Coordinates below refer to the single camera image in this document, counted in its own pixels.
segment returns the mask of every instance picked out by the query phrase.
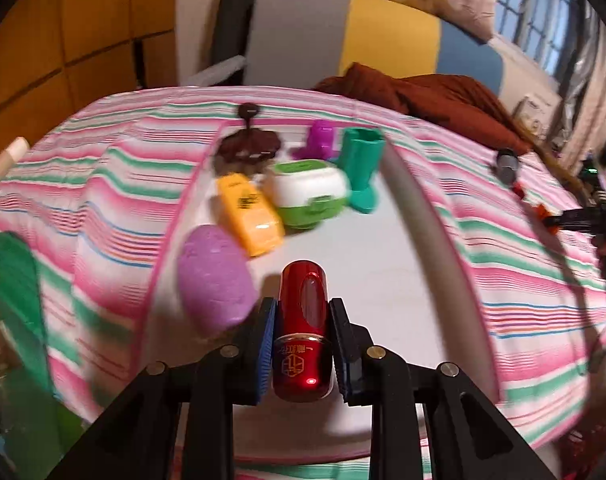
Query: brown glass object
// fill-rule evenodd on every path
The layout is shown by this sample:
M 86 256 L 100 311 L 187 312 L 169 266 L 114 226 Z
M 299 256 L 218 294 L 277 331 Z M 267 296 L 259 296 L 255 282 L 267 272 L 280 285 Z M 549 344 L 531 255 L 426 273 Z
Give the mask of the brown glass object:
M 251 127 L 252 118 L 259 111 L 254 103 L 243 103 L 238 107 L 238 116 L 245 121 L 245 127 L 221 140 L 215 155 L 218 174 L 260 173 L 280 150 L 281 140 L 276 132 Z

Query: teal boot-shaped cup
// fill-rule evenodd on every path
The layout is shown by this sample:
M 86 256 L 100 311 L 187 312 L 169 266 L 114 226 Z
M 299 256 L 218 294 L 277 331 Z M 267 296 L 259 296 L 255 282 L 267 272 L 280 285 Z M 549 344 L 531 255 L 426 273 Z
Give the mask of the teal boot-shaped cup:
M 346 128 L 343 145 L 336 165 L 350 181 L 352 192 L 348 203 L 360 213 L 371 213 L 376 209 L 378 198 L 369 181 L 377 169 L 385 138 L 377 128 Z

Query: striped tablecloth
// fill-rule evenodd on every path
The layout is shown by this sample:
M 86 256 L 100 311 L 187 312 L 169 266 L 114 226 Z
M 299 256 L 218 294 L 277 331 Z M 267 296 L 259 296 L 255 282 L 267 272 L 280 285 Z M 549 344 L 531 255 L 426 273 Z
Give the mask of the striped tablecloth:
M 93 420 L 138 370 L 150 298 L 185 197 L 247 101 L 261 105 L 264 124 L 326 118 L 382 128 L 458 250 L 493 351 L 499 408 L 533 445 L 567 430 L 586 402 L 597 339 L 606 347 L 606 293 L 588 238 L 541 232 L 530 206 L 492 175 L 491 150 L 373 105 L 278 88 L 101 99 L 1 182 L 0 231 L 18 233 L 40 264 L 49 363 L 65 404 Z M 531 204 L 576 206 L 531 156 L 520 179 Z M 364 464 L 243 474 L 365 479 Z

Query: red lipstick tube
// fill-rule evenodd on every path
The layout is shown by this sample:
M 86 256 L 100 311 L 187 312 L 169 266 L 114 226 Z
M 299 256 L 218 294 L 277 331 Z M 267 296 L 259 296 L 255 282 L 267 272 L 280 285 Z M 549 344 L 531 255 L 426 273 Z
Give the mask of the red lipstick tube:
M 299 260 L 283 269 L 272 367 L 274 391 L 283 400 L 312 402 L 331 390 L 325 273 L 314 262 Z

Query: purple sponge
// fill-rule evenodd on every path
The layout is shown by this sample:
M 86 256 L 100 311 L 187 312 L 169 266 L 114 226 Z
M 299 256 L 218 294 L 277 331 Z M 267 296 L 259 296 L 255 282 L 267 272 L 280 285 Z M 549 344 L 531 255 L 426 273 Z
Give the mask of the purple sponge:
M 258 300 L 246 258 L 216 225 L 201 225 L 185 240 L 178 258 L 179 294 L 203 338 L 243 322 Z

